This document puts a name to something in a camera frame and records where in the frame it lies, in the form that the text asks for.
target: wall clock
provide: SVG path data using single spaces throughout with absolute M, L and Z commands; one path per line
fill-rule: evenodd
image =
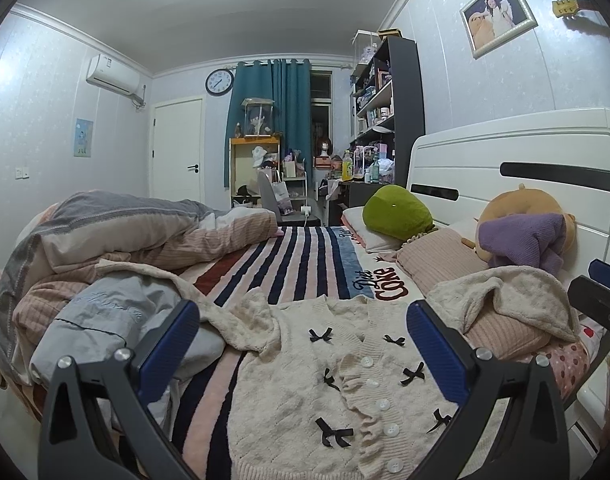
M 205 88 L 210 95 L 225 95 L 234 86 L 234 74 L 226 68 L 214 70 L 205 79 Z

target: black bow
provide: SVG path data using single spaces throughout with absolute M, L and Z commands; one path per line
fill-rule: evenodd
M 420 362 L 420 364 L 416 367 L 416 371 L 413 372 L 412 370 L 410 370 L 409 368 L 405 368 L 403 370 L 403 373 L 408 377 L 407 379 L 403 379 L 402 381 L 400 381 L 400 383 L 403 386 L 407 386 L 408 384 L 410 384 L 416 377 L 418 377 L 419 379 L 422 379 L 425 381 L 425 374 L 421 371 L 423 369 L 423 366 L 425 366 L 424 362 Z
M 330 339 L 332 339 L 332 336 L 330 336 L 330 334 L 332 333 L 331 327 L 327 327 L 327 330 L 325 330 L 325 333 L 323 335 L 317 335 L 316 332 L 314 332 L 312 329 L 309 329 L 309 333 L 311 334 L 309 340 L 312 342 L 318 341 L 319 339 L 322 339 L 323 341 L 329 341 Z
M 385 334 L 385 337 L 383 339 L 385 339 L 388 343 L 394 343 L 395 345 L 405 346 L 405 338 L 404 337 L 399 337 L 398 339 L 396 339 L 396 341 L 394 341 L 394 339 L 389 337 L 389 335 Z
M 341 389 L 336 386 L 335 384 L 332 384 L 334 382 L 334 378 L 332 376 L 327 376 L 327 374 L 329 373 L 329 368 L 325 368 L 325 374 L 323 375 L 323 381 L 325 381 L 325 384 L 327 386 L 331 386 L 332 388 L 335 388 L 338 391 L 341 391 Z
M 320 417 L 316 419 L 316 423 L 319 425 L 320 430 L 323 432 L 323 446 L 332 447 L 328 440 L 331 436 L 336 439 L 336 443 L 340 447 L 351 446 L 351 444 L 349 444 L 349 442 L 344 441 L 342 437 L 354 435 L 354 430 L 352 428 L 348 428 L 347 430 L 332 430 L 332 428 L 330 428 L 327 423 Z
M 441 412 L 438 411 L 437 408 L 434 410 L 434 418 L 436 419 L 436 424 L 434 425 L 434 428 L 428 431 L 428 433 L 432 433 L 432 431 L 441 426 L 441 424 L 447 426 L 450 423 L 451 415 L 441 416 Z

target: floor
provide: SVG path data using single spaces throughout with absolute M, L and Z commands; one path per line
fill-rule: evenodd
M 0 444 L 27 480 L 38 479 L 40 424 L 10 390 L 0 389 Z

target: teal curtain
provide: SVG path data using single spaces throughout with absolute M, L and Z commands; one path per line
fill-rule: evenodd
M 247 97 L 273 99 L 271 64 L 261 65 L 260 61 L 255 61 L 252 66 L 246 66 L 243 62 L 236 66 L 234 86 L 231 90 L 231 101 L 229 102 L 229 114 L 227 115 L 227 130 L 225 131 L 223 182 L 226 188 L 229 188 L 229 139 L 234 136 L 236 124 L 240 123 L 243 126 L 245 123 L 245 110 L 240 104 Z
M 312 176 L 311 94 L 308 59 L 298 63 L 275 59 L 272 63 L 274 130 L 283 132 L 283 151 L 301 150 L 307 176 Z

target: purple towel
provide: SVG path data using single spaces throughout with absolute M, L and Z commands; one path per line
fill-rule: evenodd
M 479 245 L 493 255 L 490 267 L 527 265 L 554 276 L 563 265 L 565 236 L 565 218 L 557 213 L 515 214 L 479 225 Z

